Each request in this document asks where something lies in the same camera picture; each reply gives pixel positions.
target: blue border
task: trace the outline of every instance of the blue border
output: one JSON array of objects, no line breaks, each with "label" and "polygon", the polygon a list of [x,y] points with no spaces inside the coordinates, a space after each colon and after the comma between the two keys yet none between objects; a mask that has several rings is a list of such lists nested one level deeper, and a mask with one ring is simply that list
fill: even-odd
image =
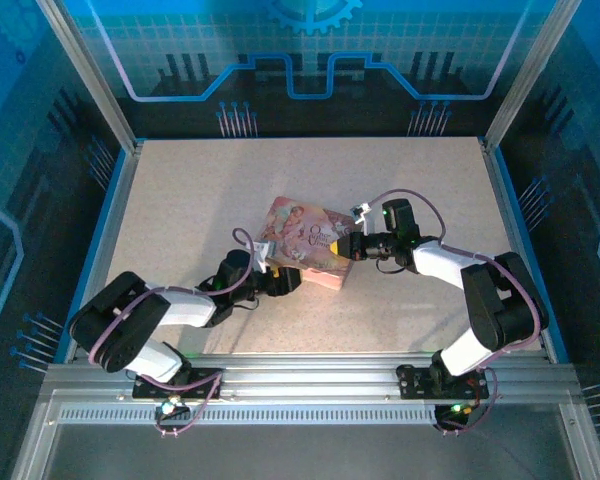
[{"label": "blue border", "polygon": [[542,301],[547,307],[547,312],[549,313],[549,335],[551,335],[551,339],[553,340],[553,346],[557,357],[556,359],[559,363],[568,363],[569,355],[567,354],[567,349],[564,346],[562,334],[560,333],[560,327],[558,326],[556,315],[553,311],[553,307],[551,306],[551,300],[549,299],[549,292],[547,291],[544,279],[542,278],[540,265],[538,265],[538,259],[533,251],[531,237],[529,236],[529,231],[524,223],[524,217],[522,216],[522,211],[520,210],[520,205],[517,201],[516,192],[513,188],[513,182],[511,181],[511,176],[509,175],[509,170],[507,169],[507,165],[504,161],[504,156],[502,155],[500,147],[496,149],[495,155],[498,162],[498,168],[500,169],[500,174],[502,175],[504,187],[506,189],[507,199],[511,205],[513,217],[515,219],[518,231],[520,232],[522,248],[524,249],[529,262],[529,267],[531,268],[531,276],[533,277],[536,288],[538,289],[538,293],[540,294]]},{"label": "blue border", "polygon": [[[106,225],[107,219],[109,218],[109,214],[111,213],[113,197],[115,195],[116,189],[118,188],[120,175],[122,173],[122,167],[124,166],[126,159],[127,154],[124,150],[121,149],[120,154],[118,155],[118,160],[116,161],[116,166],[113,169],[113,174],[111,175],[111,181],[109,182],[109,188],[107,188],[107,194],[104,197],[104,202],[102,203],[102,208],[100,209],[98,223],[96,223],[96,229],[93,232],[93,237],[91,238],[91,245],[89,245],[87,258],[85,259],[84,265],[82,266],[82,273],[80,273],[80,279],[78,280],[78,285],[76,286],[76,293],[73,295],[71,307],[69,307],[68,319],[73,317],[76,314],[76,312],[80,310],[80,305],[84,297],[84,292],[87,288],[87,282],[89,281],[89,275],[91,274],[93,264],[95,263],[96,253],[98,252],[98,248],[100,247],[100,243],[102,242],[104,226]],[[65,325],[65,328],[62,331],[60,342],[58,344],[58,350],[56,351],[55,357],[53,358],[53,363],[64,363],[65,356],[67,354],[67,351],[69,350],[70,344],[71,336],[69,335],[67,321],[67,324]]]}]

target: black mounting bracket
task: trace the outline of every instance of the black mounting bracket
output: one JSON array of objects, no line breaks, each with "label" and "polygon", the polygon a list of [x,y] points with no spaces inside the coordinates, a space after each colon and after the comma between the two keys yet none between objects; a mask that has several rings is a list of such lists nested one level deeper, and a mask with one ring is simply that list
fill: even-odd
[{"label": "black mounting bracket", "polygon": [[396,369],[400,399],[402,400],[475,400],[489,398],[489,389],[484,373],[472,371],[456,377],[442,390],[436,388],[436,382],[429,368],[417,368],[413,365],[400,365]]},{"label": "black mounting bracket", "polygon": [[[222,371],[223,369],[221,368],[191,368],[188,372],[188,378],[183,382],[183,384],[187,385]],[[170,395],[180,395],[180,398],[183,400],[204,400],[207,398],[207,395],[209,395],[212,387],[213,381],[209,381],[204,385],[200,385],[198,388],[194,388],[193,390],[188,390],[186,392],[174,392],[156,387],[155,385],[144,380],[142,377],[138,376],[135,379],[133,393],[131,396],[136,400],[164,400]],[[217,400],[218,398],[220,398],[220,388],[216,388],[216,391],[211,396],[211,399],[213,400]]]}]

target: led light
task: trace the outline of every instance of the led light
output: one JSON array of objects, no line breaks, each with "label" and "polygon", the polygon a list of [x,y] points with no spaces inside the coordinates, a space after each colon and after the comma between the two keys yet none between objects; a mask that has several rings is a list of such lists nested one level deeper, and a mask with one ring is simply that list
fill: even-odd
[{"label": "led light", "polygon": [[171,415],[175,409],[176,409],[176,406],[171,402],[167,401],[162,404],[162,414],[163,415]]}]

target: black wire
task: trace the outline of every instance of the black wire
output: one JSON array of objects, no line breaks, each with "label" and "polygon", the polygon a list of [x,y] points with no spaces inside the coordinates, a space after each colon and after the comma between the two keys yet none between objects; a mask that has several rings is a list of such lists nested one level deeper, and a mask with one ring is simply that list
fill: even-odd
[{"label": "black wire", "polygon": [[[474,391],[476,392],[476,394],[477,394],[477,395],[479,395],[479,393],[478,393],[478,392],[479,392],[479,390],[478,390],[478,389],[479,389],[479,387],[473,387],[473,388],[474,388]],[[480,406],[480,401],[478,400],[478,398],[479,398],[479,397],[478,397],[478,396],[476,396],[476,401],[478,402],[478,407],[479,407],[479,406]],[[482,419],[482,417],[484,417],[484,416],[485,416],[485,414],[487,413],[487,411],[488,411],[488,410],[489,410],[489,409],[488,409],[488,408],[486,408],[486,407],[485,407],[485,408],[483,408],[483,409],[482,409],[482,412],[480,412],[480,416],[479,416],[478,418],[476,418],[476,419],[475,419],[473,422],[471,422],[471,424],[470,424],[470,425],[465,425],[465,426],[464,426],[464,428],[469,428],[469,427],[471,427],[471,425],[473,425],[474,423],[477,423],[477,422],[479,422],[479,421]],[[454,421],[452,421],[452,420],[449,420],[449,421],[450,421],[451,423],[447,423],[447,421],[446,421],[446,420],[442,420],[442,422],[440,422],[440,423],[437,423],[436,425],[434,425],[434,427],[435,427],[437,430],[439,430],[440,432],[442,432],[442,433],[445,433],[445,432],[446,432],[446,433],[454,433],[456,430],[458,430],[458,429],[459,429],[459,427],[456,427],[455,429],[448,429],[448,428],[445,428],[445,427],[442,425],[442,424],[445,424],[445,423],[446,423],[446,424],[447,424],[447,425],[449,425],[449,426],[454,426],[453,424],[454,424],[454,423],[456,423],[456,422],[454,422]]]},{"label": "black wire", "polygon": [[215,275],[211,275],[209,278],[206,278],[203,281],[201,281],[200,285],[206,285],[210,280],[213,280],[215,277]]},{"label": "black wire", "polygon": [[376,260],[376,269],[380,272],[380,273],[384,273],[385,275],[395,275],[396,273],[402,273],[406,270],[405,267],[399,268],[397,270],[382,270],[380,268],[380,259],[378,258]]},{"label": "black wire", "polygon": [[253,311],[260,306],[260,299],[256,297],[254,300],[255,305],[253,307],[245,307],[244,305],[234,305],[233,308],[242,308],[244,310]]}]

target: cartoon illustration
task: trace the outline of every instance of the cartoon illustration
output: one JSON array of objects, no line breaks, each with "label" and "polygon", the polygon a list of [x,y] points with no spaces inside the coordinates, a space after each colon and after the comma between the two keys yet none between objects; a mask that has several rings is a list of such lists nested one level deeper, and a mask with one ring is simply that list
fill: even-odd
[{"label": "cartoon illustration", "polygon": [[332,253],[330,246],[351,232],[353,226],[353,219],[347,215],[278,197],[269,210],[260,239],[276,243],[271,257],[274,263],[344,278],[350,261]]}]

